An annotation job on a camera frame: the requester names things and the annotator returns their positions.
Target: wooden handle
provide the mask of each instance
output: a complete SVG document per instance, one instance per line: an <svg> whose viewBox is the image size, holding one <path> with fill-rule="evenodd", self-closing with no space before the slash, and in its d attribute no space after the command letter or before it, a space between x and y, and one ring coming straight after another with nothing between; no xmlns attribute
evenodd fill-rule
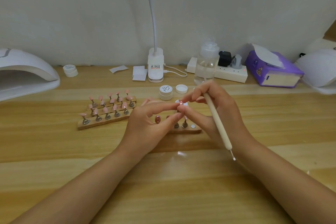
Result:
<svg viewBox="0 0 336 224"><path fill-rule="evenodd" d="M215 107L215 105L214 105L213 102L212 102L211 97L209 96L208 93L204 93L203 96L204 96L205 100L207 101L208 107L209 107L209 109L210 109L210 111L211 111L211 114L212 114L213 119L215 120L217 129L218 129L219 134L220 134L220 136L221 136L221 138L222 138L222 140L223 140L223 143L224 143L224 145L225 145L225 148L226 148L227 150L231 150L231 149L232 149L232 144L231 144L231 142L230 142L230 139L229 139L229 137L228 137L228 134L227 134L226 131L225 131L225 128L224 128L224 126L223 126L223 123L222 123L222 121L221 121L221 119L220 119L220 117L219 117L219 115L218 115L218 113L217 113L216 107Z"/></svg>

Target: person's left hand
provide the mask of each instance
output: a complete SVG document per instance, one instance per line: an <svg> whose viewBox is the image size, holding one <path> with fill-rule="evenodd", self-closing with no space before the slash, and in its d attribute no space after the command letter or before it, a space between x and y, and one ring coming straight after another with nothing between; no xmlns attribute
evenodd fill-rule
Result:
<svg viewBox="0 0 336 224"><path fill-rule="evenodd" d="M143 158L183 118L183 113L170 115L159 124L153 123L149 117L162 111L176 110L178 106L179 103L164 103L146 99L141 106L132 110L123 139L118 147L139 160Z"/></svg>

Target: transparent pump bottle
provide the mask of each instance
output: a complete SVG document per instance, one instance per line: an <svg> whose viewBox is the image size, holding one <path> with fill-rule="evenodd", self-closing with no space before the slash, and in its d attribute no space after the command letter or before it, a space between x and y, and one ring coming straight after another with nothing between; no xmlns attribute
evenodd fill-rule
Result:
<svg viewBox="0 0 336 224"><path fill-rule="evenodd" d="M202 44L201 52L197 57L194 77L195 85L199 85L215 76L215 69L219 60L218 53L219 47L215 42L205 42Z"/></svg>

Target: purple tissue package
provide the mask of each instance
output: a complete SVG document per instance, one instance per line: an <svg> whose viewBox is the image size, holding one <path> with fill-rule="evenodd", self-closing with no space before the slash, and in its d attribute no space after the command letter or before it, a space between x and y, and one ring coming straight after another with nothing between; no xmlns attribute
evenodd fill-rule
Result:
<svg viewBox="0 0 336 224"><path fill-rule="evenodd" d="M250 51L245 65L260 86L295 88L304 75L299 68L287 60L279 52L272 52L279 57L284 68L278 68L262 61L255 50Z"/></svg>

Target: gray plug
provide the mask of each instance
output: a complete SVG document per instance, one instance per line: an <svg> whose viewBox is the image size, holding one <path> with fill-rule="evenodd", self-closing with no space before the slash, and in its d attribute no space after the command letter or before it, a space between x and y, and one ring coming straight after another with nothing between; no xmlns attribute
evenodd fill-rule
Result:
<svg viewBox="0 0 336 224"><path fill-rule="evenodd" d="M231 62L231 67L234 68L234 69L241 69L242 68L242 57L237 54L232 62Z"/></svg>

